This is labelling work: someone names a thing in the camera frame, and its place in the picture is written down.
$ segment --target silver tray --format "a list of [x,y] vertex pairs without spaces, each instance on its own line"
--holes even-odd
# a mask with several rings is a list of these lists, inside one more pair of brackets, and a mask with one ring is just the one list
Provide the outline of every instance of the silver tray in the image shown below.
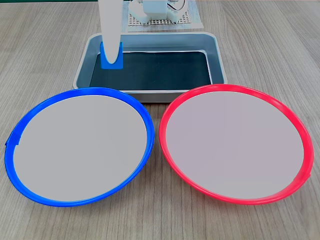
[[[100,54],[101,33],[92,35],[85,46],[77,69],[73,88],[90,86],[97,56]],[[211,84],[226,84],[218,42],[208,32],[128,32],[121,35],[123,52],[202,52],[205,54]],[[189,89],[180,90],[120,90],[141,103],[170,103]]]

